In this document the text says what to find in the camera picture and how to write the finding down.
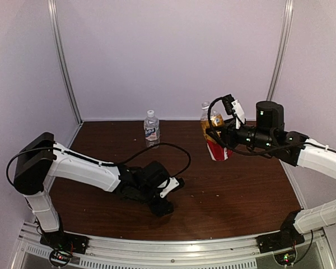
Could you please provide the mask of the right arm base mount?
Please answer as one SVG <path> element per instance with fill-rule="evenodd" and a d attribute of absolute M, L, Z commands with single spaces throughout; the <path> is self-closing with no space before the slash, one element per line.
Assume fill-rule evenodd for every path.
<path fill-rule="evenodd" d="M 280 266 L 292 266 L 297 262 L 297 245 L 305 242 L 303 234 L 295 227 L 295 217 L 301 210 L 292 211 L 281 224 L 280 230 L 256 238 L 260 253 L 274 253 L 274 260 Z"/>

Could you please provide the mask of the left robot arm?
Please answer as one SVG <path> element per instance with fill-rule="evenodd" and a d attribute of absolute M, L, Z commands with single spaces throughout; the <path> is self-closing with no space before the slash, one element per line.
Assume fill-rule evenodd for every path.
<path fill-rule="evenodd" d="M 45 189 L 47 177 L 74 180 L 123 199 L 145 203 L 158 217 L 173 212 L 173 205 L 166 197 L 180 187 L 179 180 L 157 161 L 144 168 L 106 163 L 56 143 L 49 132 L 28 144 L 16 160 L 13 186 L 26 197 L 42 231 L 48 233 L 48 241 L 58 249 L 69 244 L 69 236 L 61 230 L 59 214 Z"/>

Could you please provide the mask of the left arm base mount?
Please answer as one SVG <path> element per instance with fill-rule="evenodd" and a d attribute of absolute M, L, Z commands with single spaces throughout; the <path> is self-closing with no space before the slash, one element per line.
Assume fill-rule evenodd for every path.
<path fill-rule="evenodd" d="M 75 254 L 86 254 L 86 236 L 66 233 L 62 228 L 46 232 L 40 224 L 36 230 L 41 235 L 40 243 L 51 248 L 48 259 L 53 267 L 62 268 L 73 261 Z"/>

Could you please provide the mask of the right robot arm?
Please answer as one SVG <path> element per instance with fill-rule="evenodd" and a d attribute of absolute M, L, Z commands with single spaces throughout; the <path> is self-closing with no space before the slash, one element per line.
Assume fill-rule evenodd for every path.
<path fill-rule="evenodd" d="M 284 129 L 284 107 L 273 101 L 256 104 L 256 124 L 246 124 L 240 102 L 231 95 L 202 105 L 206 135 L 227 152 L 244 156 L 275 157 L 320 172 L 336 180 L 336 150 L 309 136 Z"/>

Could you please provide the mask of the brown tea bottle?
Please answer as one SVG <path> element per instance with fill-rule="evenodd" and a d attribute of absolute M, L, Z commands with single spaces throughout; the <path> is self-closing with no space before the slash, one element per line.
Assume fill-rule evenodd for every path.
<path fill-rule="evenodd" d="M 207 129 L 210 129 L 208 121 L 209 106 L 210 102 L 208 101 L 202 103 L 203 113 L 200 118 L 200 126 L 202 128 L 203 136 L 205 138 L 207 149 L 211 156 L 211 159 L 213 161 L 225 161 L 231 157 L 232 151 L 227 149 L 226 147 L 220 146 L 216 142 L 216 138 L 219 137 L 221 134 L 220 131 L 216 131 L 216 134 L 214 134 L 212 131 L 207 132 Z M 222 115 L 219 112 L 215 111 L 214 109 L 211 109 L 210 119 L 213 127 L 219 127 L 224 125 Z"/>

